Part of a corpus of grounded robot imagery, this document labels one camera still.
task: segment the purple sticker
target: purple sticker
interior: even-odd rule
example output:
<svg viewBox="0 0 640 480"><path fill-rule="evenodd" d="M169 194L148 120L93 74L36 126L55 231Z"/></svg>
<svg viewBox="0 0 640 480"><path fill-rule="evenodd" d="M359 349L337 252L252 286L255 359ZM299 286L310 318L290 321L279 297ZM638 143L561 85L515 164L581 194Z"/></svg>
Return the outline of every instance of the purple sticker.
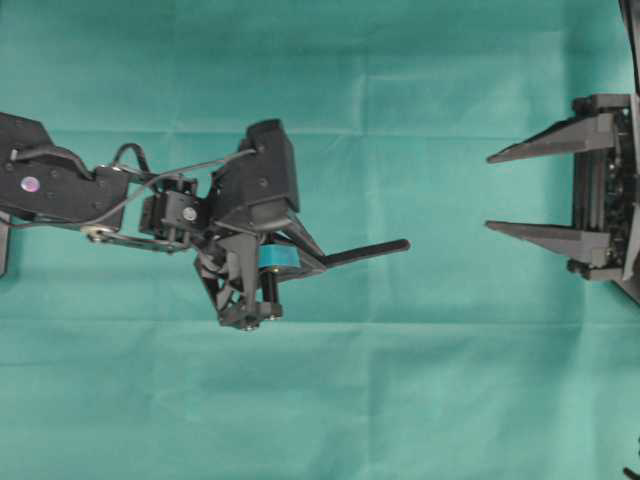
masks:
<svg viewBox="0 0 640 480"><path fill-rule="evenodd" d="M40 181L36 177L24 177L20 186L25 192L34 193L40 190Z"/></svg>

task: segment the teal fabric background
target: teal fabric background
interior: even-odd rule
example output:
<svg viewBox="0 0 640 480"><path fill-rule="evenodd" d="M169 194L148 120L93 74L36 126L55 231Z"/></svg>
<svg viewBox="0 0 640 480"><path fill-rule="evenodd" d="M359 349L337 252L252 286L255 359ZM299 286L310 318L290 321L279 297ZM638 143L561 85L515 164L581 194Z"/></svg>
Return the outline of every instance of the teal fabric background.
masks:
<svg viewBox="0 0 640 480"><path fill-rule="evenodd" d="M637 462L637 306L483 227L569 222L569 158L484 158L576 96L632 90L616 1L0 0L0 64L0 110L90 167L125 141L157 170L217 158L280 117L326 251L413 243L287 284L285 319L247 335L217 326L192 254L17 232L3 479L595 480Z"/></svg>

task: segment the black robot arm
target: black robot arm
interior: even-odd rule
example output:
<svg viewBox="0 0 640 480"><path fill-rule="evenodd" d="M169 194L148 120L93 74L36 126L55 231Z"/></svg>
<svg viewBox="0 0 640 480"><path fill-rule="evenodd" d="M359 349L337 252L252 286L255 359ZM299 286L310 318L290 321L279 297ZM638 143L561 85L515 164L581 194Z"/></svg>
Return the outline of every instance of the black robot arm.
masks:
<svg viewBox="0 0 640 480"><path fill-rule="evenodd" d="M138 168L120 163L127 149ZM197 181L184 174L216 164L222 167L212 173L208 194L198 197ZM129 194L132 183L140 187ZM125 206L147 188L152 195L139 225L147 236L121 234ZM11 228L68 228L96 243L167 253L194 249L220 323L242 330L282 316L279 282L409 248L396 240L325 255L296 215L293 146L279 120L249 127L238 152L222 160L158 174L136 144L89 171L80 157L54 145L41 123L0 114L0 211L2 272Z"/></svg>

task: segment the wire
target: wire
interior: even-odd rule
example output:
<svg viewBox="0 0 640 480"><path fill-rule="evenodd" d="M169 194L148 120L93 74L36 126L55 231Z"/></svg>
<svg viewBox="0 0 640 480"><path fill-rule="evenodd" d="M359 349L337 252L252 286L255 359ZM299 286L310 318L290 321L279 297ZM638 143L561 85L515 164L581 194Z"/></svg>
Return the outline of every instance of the wire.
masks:
<svg viewBox="0 0 640 480"><path fill-rule="evenodd" d="M146 181L145 183L143 183L131 195L129 195L125 199L123 199L123 200L119 201L118 203L116 203L113 207L111 207L109 210L107 210L102 215L99 215L98 217L91 218L91 219L88 219L88 220L84 220L82 222L46 222L46 221L36 221L36 222L29 222L29 223L11 223L11 222L8 222L8 221L0 218L0 224L3 224L3 225L5 225L5 226L7 226L9 228L17 228L17 229L32 228L32 227L85 227L85 226L88 226L88 225L99 224L104 219L109 218L111 215L113 215L113 214L119 212L120 210L122 210L129 203L133 202L136 198L138 198L144 192L144 190L146 188L149 188L152 185L155 185L156 183L158 183L163 178L172 177L174 175L191 172L193 170L199 170L201 168L207 168L207 167L211 167L211 166L214 166L214 165L221 165L221 164L223 165L223 164L228 163L228 162L230 162L232 160L235 160L237 158L241 158L241 157L244 157L246 155L253 154L253 153L256 153L256 151L254 149L252 149L252 148L249 148L249 149L246 149L246 150L241 150L241 151L239 151L237 153L234 153L232 155L228 155L226 157L220 158L218 160L210 160L208 162L197 163L197 164L191 165L189 167L176 168L174 170L168 170L166 172L160 173L157 176L153 177L152 179L150 179L150 180Z"/></svg>
<svg viewBox="0 0 640 480"><path fill-rule="evenodd" d="M147 163L147 156L144 153L144 149L137 143L125 143L124 145L120 145L120 148L118 148L118 151L114 155L110 166L111 167L120 166L121 165L120 158L122 157L124 152L126 152L127 150L133 150L133 153L135 153L136 159L138 160L138 167L140 168L139 172L151 173L151 170L149 170L149 164ZM122 165L122 167L125 167L124 168L125 171L131 171L132 173L139 173L138 171L129 167L128 165ZM158 185L153 185L151 188L153 189L154 192L156 193L158 192Z"/></svg>

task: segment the teal tape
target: teal tape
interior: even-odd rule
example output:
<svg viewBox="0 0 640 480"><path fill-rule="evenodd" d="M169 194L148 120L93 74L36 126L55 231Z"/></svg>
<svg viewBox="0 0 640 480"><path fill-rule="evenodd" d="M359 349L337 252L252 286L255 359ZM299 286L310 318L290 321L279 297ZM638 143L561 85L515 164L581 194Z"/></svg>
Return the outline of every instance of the teal tape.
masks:
<svg viewBox="0 0 640 480"><path fill-rule="evenodd" d="M287 245L262 245L259 251L258 267L300 268L300 257L296 247Z"/></svg>

